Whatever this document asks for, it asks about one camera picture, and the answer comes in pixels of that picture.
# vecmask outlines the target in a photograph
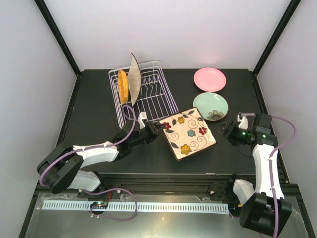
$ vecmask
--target red flower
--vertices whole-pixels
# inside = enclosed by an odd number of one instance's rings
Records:
[[[168,130],[170,129],[172,126],[169,125],[169,122],[164,122],[163,123],[165,125],[165,129]]]
[[[205,127],[199,128],[199,133],[200,133],[201,135],[205,135],[205,134],[207,133],[207,128],[205,128]]]

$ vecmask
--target square plate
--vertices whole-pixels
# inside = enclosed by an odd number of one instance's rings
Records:
[[[177,160],[214,144],[216,140],[197,108],[164,118],[164,134]]]

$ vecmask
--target flower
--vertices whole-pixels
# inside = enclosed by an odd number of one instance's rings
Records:
[[[189,130],[189,131],[187,132],[187,134],[188,134],[188,136],[190,136],[190,137],[193,137],[193,136],[196,135],[193,130]]]
[[[163,124],[165,125],[166,130],[168,130],[172,127],[171,125],[169,125],[169,122],[163,122]]]
[[[201,135],[205,135],[206,133],[207,133],[207,128],[205,128],[205,127],[201,127],[201,128],[199,128],[199,133],[201,134]]]
[[[190,146],[188,146],[187,144],[183,145],[180,147],[182,154],[188,155],[188,153],[192,152]]]
[[[208,113],[208,117],[207,119],[209,120],[220,120],[221,118],[223,118],[225,116],[225,114],[223,112],[219,112],[217,110],[213,110],[212,113]]]
[[[184,117],[179,117],[179,118],[178,118],[178,122],[179,122],[179,123],[185,123]]]

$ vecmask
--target white wire dish rack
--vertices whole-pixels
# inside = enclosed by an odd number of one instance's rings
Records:
[[[141,90],[133,106],[135,115],[138,117],[140,112],[146,112],[148,121],[159,121],[162,118],[178,113],[177,105],[168,88],[162,68],[158,61],[151,61],[139,64],[141,71]],[[118,71],[122,69],[128,74],[130,67],[118,68],[109,71],[109,79],[115,105],[115,110],[118,117],[120,128],[126,123],[126,118],[123,116],[122,106],[118,92]],[[130,111],[125,111],[126,115],[132,118]]]

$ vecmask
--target wall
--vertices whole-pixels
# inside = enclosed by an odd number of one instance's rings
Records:
[[[253,69],[289,0],[46,0],[81,69]]]
[[[290,179],[299,184],[317,233],[317,2],[300,3],[259,74],[268,111],[296,124],[298,136],[282,149]],[[292,127],[274,121],[279,141],[292,135]]]
[[[0,231],[18,237],[75,75],[32,0],[0,1]]]

